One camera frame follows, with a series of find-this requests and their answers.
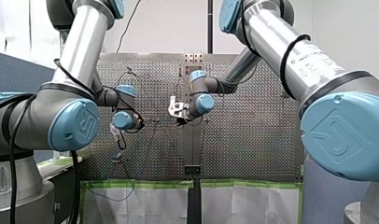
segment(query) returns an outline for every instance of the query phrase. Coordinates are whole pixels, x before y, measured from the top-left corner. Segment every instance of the wire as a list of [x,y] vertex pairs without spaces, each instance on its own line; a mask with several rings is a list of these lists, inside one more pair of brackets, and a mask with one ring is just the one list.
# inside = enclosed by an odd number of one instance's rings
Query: wire
[[129,132],[128,130],[125,130],[125,132],[126,132],[126,133],[138,133],[138,132],[140,132],[140,129],[137,129],[137,130],[134,131],[134,132]]
[[23,120],[23,117],[26,113],[27,108],[29,107],[30,103],[35,99],[35,95],[31,96],[26,103],[24,104],[23,108],[21,109],[21,113],[18,115],[18,118],[15,122],[14,128],[12,130],[11,139],[9,141],[10,145],[10,151],[9,151],[9,164],[11,168],[11,183],[12,183],[12,189],[11,189],[11,205],[10,205],[10,211],[9,211],[9,220],[11,224],[15,224],[15,215],[16,215],[16,199],[17,199],[17,190],[18,190],[18,182],[17,182],[17,174],[16,174],[16,164],[15,164],[15,138],[18,133],[18,129],[21,125],[21,121]]
[[125,196],[124,198],[122,198],[122,199],[118,199],[118,200],[117,200],[117,199],[113,199],[113,198],[110,198],[110,197],[108,197],[108,196],[105,196],[104,194],[100,194],[100,193],[97,193],[97,192],[93,191],[93,189],[91,189],[88,185],[85,185],[85,188],[86,188],[90,193],[92,193],[92,194],[94,194],[94,195],[96,195],[96,196],[100,196],[100,197],[102,197],[102,198],[108,199],[109,201],[112,201],[112,202],[115,202],[115,203],[120,203],[120,202],[123,202],[123,201],[127,200],[127,199],[132,195],[132,193],[134,192],[134,186],[133,186],[131,192],[129,192],[128,195],[126,195],[126,196]]
[[118,141],[119,149],[120,149],[120,150],[125,150],[125,149],[126,149],[126,141],[125,141],[125,138],[123,137],[122,130],[119,130],[119,134],[120,134],[120,137],[122,138],[123,144],[124,144],[124,146],[125,146],[125,147],[122,147],[122,146],[119,144],[119,141]]
[[79,202],[81,195],[81,181],[79,178],[79,164],[78,164],[78,155],[75,151],[71,151],[71,157],[73,159],[73,170],[74,170],[74,198],[73,205],[70,214],[69,224],[77,224],[78,213],[79,213]]
[[[142,173],[141,170],[143,170],[143,166],[144,166],[144,164],[146,164],[147,161],[148,161],[148,155],[149,155],[149,151],[150,151],[150,149],[151,149],[151,147],[152,147],[152,144],[153,144],[153,141],[154,141],[154,137],[155,137],[155,133],[156,133],[156,128],[157,128],[157,125],[154,126],[154,131],[153,131],[153,134],[152,134],[152,136],[151,136],[151,140],[150,140],[149,146],[148,146],[148,148],[147,148],[147,154],[146,154],[145,161],[144,161],[143,164],[142,164],[142,168],[139,169],[139,168],[138,168],[138,165],[137,165],[137,168],[136,168],[136,174],[135,174],[135,176],[134,176],[134,180],[133,180],[133,184],[132,184],[132,190],[129,192],[128,195],[126,195],[126,196],[123,197],[122,199],[114,199],[114,198],[110,198],[110,197],[108,197],[108,196],[105,196],[104,194],[101,194],[101,193],[97,193],[97,192],[95,192],[95,191],[94,191],[93,189],[91,189],[90,186],[87,185],[87,184],[85,184],[85,188],[86,188],[90,193],[92,193],[93,195],[96,195],[96,196],[102,197],[102,198],[107,199],[107,200],[109,200],[109,201],[111,201],[111,202],[121,203],[121,202],[127,200],[127,199],[128,199],[133,193],[134,193],[134,189],[135,189],[135,179],[138,178],[138,176]],[[127,168],[126,168],[125,163],[123,163],[123,169],[125,170],[125,174],[127,175],[128,179],[131,179],[130,176],[129,176],[129,172],[128,172]]]
[[[184,104],[187,102],[187,100],[189,99],[189,97],[190,97],[190,94],[187,94],[186,99],[184,99]],[[197,124],[191,124],[191,123],[190,123],[191,121],[187,120],[185,115],[184,115],[184,117],[183,117],[183,120],[184,120],[184,121],[186,122],[186,124],[188,124],[189,126],[197,127],[197,126],[199,126],[199,125],[202,123],[202,121],[204,120],[204,116],[201,116],[201,120],[200,120]]]
[[56,64],[56,66],[58,66],[58,68],[60,68],[74,83],[76,83],[78,86],[82,87],[83,89],[85,89],[86,91],[88,91],[92,96],[95,95],[94,91],[91,90],[89,87],[87,87],[85,84],[83,84],[82,82],[80,82],[78,79],[74,78],[70,72],[68,72],[62,65],[61,65],[61,61],[59,59],[54,59],[53,60]]
[[131,67],[126,67],[126,69],[128,69],[128,71],[125,72],[125,73],[123,73],[122,75],[120,75],[120,77],[119,77],[119,79],[118,79],[118,81],[117,81],[117,86],[120,84],[120,82],[121,82],[123,76],[125,76],[125,75],[132,75],[132,76],[134,76],[134,77],[137,77],[137,74],[133,72],[133,70],[132,70]]
[[136,3],[136,6],[134,7],[133,13],[132,13],[132,15],[131,15],[131,18],[129,18],[129,21],[128,21],[128,24],[126,25],[125,31],[123,32],[122,36],[120,37],[119,45],[118,45],[118,47],[117,47],[117,52],[116,52],[116,53],[119,52],[120,46],[121,46],[121,44],[122,44],[122,39],[123,39],[123,37],[126,35],[126,32],[128,32],[129,25],[131,24],[131,21],[132,21],[132,18],[133,18],[133,16],[134,16],[134,13],[136,12],[137,7],[139,6],[140,2],[141,2],[141,0],[138,0],[137,3]]
[[251,75],[248,78],[246,78],[245,80],[242,80],[242,81],[239,81],[239,82],[229,82],[227,80],[222,80],[222,82],[224,82],[225,84],[230,84],[230,85],[240,85],[240,84],[243,84],[245,82],[248,82],[248,80],[250,80],[254,76],[254,74],[256,74],[257,67],[258,67],[258,65],[256,64],[256,66],[254,67],[254,70],[251,73]]

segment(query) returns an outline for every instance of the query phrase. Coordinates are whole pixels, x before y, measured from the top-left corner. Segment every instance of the silver arm segment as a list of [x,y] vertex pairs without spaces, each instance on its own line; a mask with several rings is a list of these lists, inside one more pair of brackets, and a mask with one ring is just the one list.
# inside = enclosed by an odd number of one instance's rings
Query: silver arm segment
[[[76,17],[65,42],[61,65],[74,78],[90,88],[105,32],[114,24],[114,16],[98,1],[78,0],[73,4],[73,9]],[[81,88],[61,69],[55,71],[51,82]]]
[[253,54],[248,48],[244,48],[227,71],[225,71],[221,78],[222,81],[226,83],[239,83],[260,60],[260,56]]

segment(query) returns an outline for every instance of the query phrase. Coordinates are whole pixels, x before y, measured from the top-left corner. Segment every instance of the white panel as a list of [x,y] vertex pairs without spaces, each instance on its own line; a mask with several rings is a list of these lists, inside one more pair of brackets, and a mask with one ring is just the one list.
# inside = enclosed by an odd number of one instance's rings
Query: white panel
[[[125,1],[125,18],[105,37],[115,52],[137,0]],[[200,52],[207,49],[207,1],[142,0],[119,52]]]
[[379,78],[379,0],[315,0],[314,42],[346,69]]

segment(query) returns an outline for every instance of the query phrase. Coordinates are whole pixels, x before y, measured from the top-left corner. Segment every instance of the metal stand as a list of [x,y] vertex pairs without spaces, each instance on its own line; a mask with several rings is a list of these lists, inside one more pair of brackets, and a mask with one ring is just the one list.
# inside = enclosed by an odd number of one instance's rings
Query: metal stand
[[[190,73],[203,68],[202,54],[187,54],[184,64],[183,79],[190,83]],[[185,176],[186,179],[193,180],[193,188],[189,189],[187,224],[202,224],[202,189],[201,189],[201,131],[202,121],[196,119],[195,126],[184,126],[184,150],[185,150]]]

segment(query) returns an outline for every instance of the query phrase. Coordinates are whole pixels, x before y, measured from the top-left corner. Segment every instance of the pegboard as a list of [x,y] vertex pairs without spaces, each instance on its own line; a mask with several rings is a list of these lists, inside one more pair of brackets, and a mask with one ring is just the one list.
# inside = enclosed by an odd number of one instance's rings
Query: pegboard
[[[134,85],[135,108],[145,120],[139,133],[123,133],[126,149],[123,163],[111,158],[119,153],[110,133],[111,108],[100,108],[98,134],[90,144],[89,158],[83,163],[83,179],[136,178],[147,180],[183,179],[183,128],[175,126],[167,108],[172,94],[182,94],[183,55],[107,54],[97,71],[104,85]],[[135,75],[125,74],[128,67]]]
[[[220,77],[233,59],[204,55],[204,70]],[[266,62],[255,69],[235,94],[215,97],[216,108],[204,117],[202,178],[300,181],[303,149],[297,102],[285,97],[280,79]]]
[[[171,95],[183,101],[186,66],[195,61],[181,54],[107,54],[97,65],[102,82],[136,88],[135,108],[146,119],[139,133],[125,134],[125,166],[113,163],[119,153],[109,131],[112,113],[101,108],[99,133],[83,162],[83,179],[184,179],[184,166],[200,161],[201,178],[296,181],[303,162],[297,135],[297,104],[282,97],[283,89],[269,66],[261,62],[237,93],[218,97],[216,108],[199,128],[175,125],[167,111]],[[235,55],[202,55],[196,62],[209,76],[221,76]]]

